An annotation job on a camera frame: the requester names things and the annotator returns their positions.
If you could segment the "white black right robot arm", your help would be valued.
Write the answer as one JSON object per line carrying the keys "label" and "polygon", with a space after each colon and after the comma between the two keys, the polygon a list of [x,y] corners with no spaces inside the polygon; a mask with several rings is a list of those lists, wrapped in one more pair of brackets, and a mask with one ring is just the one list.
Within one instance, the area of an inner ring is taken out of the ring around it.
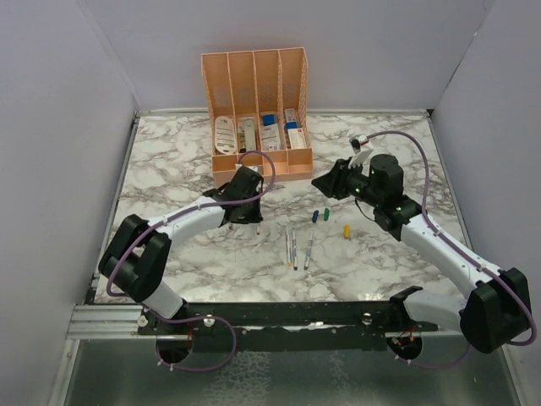
{"label": "white black right robot arm", "polygon": [[501,270],[483,260],[438,226],[419,203],[403,191],[403,170],[392,155],[371,159],[368,174],[349,160],[339,159],[312,185],[328,198],[354,197],[373,207],[376,224],[393,238],[415,249],[448,277],[462,294],[452,298],[421,288],[397,295],[388,310],[390,324],[406,331],[427,321],[461,332],[477,351],[490,354],[530,331],[537,337],[527,278],[511,268]]}

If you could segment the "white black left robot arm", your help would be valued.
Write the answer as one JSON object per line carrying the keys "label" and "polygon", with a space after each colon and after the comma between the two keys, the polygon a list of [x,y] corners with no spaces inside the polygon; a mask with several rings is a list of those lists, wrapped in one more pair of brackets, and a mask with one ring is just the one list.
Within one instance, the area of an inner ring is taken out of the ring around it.
{"label": "white black left robot arm", "polygon": [[258,195],[263,180],[260,173],[241,166],[231,181],[177,211],[153,221],[125,217],[100,259],[100,274],[134,302],[155,311],[165,332],[181,332],[187,321],[185,300],[164,280],[169,255],[206,231],[261,222]]}

